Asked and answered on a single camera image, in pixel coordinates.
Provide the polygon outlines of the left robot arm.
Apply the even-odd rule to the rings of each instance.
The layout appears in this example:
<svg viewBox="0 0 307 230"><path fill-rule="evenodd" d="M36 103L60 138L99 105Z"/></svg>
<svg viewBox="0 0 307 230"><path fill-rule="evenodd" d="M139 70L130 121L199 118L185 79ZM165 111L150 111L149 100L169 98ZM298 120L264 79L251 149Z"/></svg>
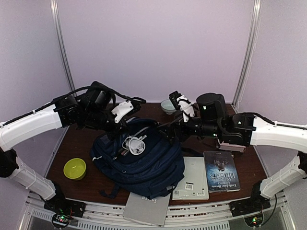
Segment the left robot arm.
<svg viewBox="0 0 307 230"><path fill-rule="evenodd" d="M146 100L129 97L94 81L24 115L0 124L0 176L12 179L50 201L59 213L69 209L60 188L24 164L13 149L39 134L76 124L78 128L103 130L112 135L126 128L123 117L140 110Z"/></svg>

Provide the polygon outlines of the white charger with cable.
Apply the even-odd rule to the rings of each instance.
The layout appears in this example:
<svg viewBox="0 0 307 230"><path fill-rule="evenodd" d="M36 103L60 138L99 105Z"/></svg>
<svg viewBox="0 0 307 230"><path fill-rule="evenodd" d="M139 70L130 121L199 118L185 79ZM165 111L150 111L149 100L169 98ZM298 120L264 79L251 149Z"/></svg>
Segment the white charger with cable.
<svg viewBox="0 0 307 230"><path fill-rule="evenodd" d="M146 139L147 136L143 135L141 137L135 137L135 136L128 136L122 143L122 148L125 150L128 150L132 155L141 155L146 145L144 143L144 139Z"/></svg>

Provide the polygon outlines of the light grey barcode notebook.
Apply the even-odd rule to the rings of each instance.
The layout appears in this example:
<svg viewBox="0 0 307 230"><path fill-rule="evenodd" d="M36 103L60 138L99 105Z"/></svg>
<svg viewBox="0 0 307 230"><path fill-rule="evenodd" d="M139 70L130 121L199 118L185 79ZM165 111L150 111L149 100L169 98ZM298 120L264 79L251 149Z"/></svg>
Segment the light grey barcode notebook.
<svg viewBox="0 0 307 230"><path fill-rule="evenodd" d="M184 178L172 193L172 200L208 200L206 169L203 157L184 157Z"/></svg>

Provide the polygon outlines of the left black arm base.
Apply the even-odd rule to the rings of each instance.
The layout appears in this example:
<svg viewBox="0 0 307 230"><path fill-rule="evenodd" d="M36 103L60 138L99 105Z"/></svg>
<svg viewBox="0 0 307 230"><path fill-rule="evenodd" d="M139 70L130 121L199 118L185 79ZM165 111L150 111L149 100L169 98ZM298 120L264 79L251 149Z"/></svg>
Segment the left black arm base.
<svg viewBox="0 0 307 230"><path fill-rule="evenodd" d="M69 200L65 197L61 187L58 184L55 186L55 196L50 200L44 201L44 208L51 210L56 214L65 215L69 217L79 217L82 218L86 204L81 201Z"/></svg>

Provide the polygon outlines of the navy blue student backpack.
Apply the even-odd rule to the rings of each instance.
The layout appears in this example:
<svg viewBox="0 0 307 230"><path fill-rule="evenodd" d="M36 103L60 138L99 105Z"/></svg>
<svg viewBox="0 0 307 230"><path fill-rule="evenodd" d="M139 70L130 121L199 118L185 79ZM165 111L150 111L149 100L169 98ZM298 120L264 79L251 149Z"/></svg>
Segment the navy blue student backpack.
<svg viewBox="0 0 307 230"><path fill-rule="evenodd" d="M90 157L96 168L115 185L110 194L101 196L114 199L120 188L153 199L167 196L184 178L183 147L179 141L170 143L159 131L158 122L149 118L132 117L127 121L128 131L118 138L109 139L106 134L93 142ZM128 136L141 137L146 148L141 155L116 157Z"/></svg>

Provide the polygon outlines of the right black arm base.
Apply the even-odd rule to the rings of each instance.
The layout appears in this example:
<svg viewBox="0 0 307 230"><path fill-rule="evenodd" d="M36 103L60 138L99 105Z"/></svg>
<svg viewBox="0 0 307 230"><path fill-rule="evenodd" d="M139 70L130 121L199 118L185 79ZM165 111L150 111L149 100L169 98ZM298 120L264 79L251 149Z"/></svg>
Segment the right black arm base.
<svg viewBox="0 0 307 230"><path fill-rule="evenodd" d="M233 217L258 212L271 207L270 199L260 195L260 184L261 181L253 185L250 198L229 203Z"/></svg>

